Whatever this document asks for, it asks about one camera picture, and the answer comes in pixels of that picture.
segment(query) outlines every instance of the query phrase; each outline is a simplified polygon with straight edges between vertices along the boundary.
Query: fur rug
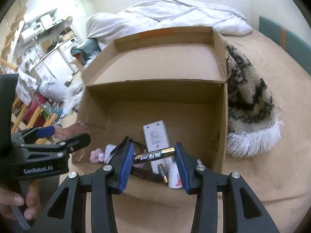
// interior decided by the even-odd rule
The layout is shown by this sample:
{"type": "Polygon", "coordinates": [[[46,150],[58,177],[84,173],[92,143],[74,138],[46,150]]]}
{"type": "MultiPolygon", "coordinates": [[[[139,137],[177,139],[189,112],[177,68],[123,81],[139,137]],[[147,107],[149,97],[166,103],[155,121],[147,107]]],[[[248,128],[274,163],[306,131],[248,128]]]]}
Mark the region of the fur rug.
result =
{"type": "Polygon", "coordinates": [[[227,153],[254,157],[270,151],[280,139],[273,97],[247,57],[225,41],[228,58],[227,153]]]}

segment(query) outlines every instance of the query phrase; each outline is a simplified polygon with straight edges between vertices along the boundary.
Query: black battery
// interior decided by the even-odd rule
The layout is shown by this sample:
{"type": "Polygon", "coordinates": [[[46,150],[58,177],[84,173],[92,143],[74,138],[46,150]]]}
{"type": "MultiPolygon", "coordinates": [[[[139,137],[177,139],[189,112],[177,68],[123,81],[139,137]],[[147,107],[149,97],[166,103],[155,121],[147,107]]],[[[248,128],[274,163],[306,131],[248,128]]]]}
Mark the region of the black battery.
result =
{"type": "Polygon", "coordinates": [[[153,152],[146,152],[142,154],[136,154],[133,156],[133,163],[134,165],[141,164],[144,162],[151,162],[167,157],[172,157],[175,155],[174,147],[168,147],[165,149],[153,151],[153,152]]]}

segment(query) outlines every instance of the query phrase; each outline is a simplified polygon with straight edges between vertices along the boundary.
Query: silver screw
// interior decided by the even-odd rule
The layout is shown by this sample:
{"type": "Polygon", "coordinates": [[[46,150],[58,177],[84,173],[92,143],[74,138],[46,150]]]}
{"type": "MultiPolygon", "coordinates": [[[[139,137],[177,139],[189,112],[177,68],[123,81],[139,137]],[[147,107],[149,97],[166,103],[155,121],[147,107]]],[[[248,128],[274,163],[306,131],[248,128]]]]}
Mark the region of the silver screw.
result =
{"type": "Polygon", "coordinates": [[[76,172],[71,172],[71,173],[68,174],[68,177],[69,177],[70,179],[74,179],[76,176],[77,176],[77,173],[76,173],[76,172]]]}
{"type": "Polygon", "coordinates": [[[204,165],[197,165],[197,170],[204,171],[206,167],[204,165]]]}
{"type": "Polygon", "coordinates": [[[105,165],[103,166],[103,170],[104,171],[110,171],[112,169],[112,166],[111,165],[105,165]]]}
{"type": "Polygon", "coordinates": [[[231,175],[233,178],[236,178],[236,179],[238,179],[241,176],[238,172],[233,172],[231,175]]]}

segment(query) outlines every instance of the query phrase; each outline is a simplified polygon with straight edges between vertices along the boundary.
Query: finger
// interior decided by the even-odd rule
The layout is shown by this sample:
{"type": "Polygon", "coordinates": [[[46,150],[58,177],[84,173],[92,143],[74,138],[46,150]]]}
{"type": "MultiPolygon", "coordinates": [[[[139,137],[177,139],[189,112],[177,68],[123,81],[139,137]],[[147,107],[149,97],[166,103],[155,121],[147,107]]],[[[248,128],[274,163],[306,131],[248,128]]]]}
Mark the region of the finger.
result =
{"type": "Polygon", "coordinates": [[[27,220],[32,220],[37,218],[40,212],[41,212],[41,204],[39,201],[39,203],[37,203],[36,206],[27,208],[25,210],[24,216],[27,220]]]}
{"type": "Polygon", "coordinates": [[[13,214],[10,206],[0,204],[0,213],[5,219],[16,220],[15,215],[13,214]]]}
{"type": "Polygon", "coordinates": [[[39,183],[37,180],[33,180],[32,182],[30,182],[25,201],[27,207],[30,208],[36,207],[37,204],[40,203],[39,183]]]}
{"type": "Polygon", "coordinates": [[[24,205],[24,199],[20,194],[14,193],[7,188],[0,187],[0,204],[4,205],[24,205]]]}

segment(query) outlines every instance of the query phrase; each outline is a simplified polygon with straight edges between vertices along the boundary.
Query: orange stripe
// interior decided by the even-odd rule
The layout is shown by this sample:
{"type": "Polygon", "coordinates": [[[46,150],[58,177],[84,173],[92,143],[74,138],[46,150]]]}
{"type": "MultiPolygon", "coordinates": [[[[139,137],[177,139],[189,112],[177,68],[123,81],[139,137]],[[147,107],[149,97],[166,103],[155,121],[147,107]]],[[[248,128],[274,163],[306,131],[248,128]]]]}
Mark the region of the orange stripe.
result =
{"type": "Polygon", "coordinates": [[[281,47],[283,49],[285,49],[285,30],[286,30],[285,27],[281,29],[281,47]]]}
{"type": "Polygon", "coordinates": [[[152,30],[152,31],[147,31],[147,32],[141,32],[139,33],[140,38],[145,38],[145,37],[156,37],[156,36],[162,36],[162,35],[171,35],[174,33],[173,28],[165,28],[165,29],[157,29],[157,30],[152,30]]]}

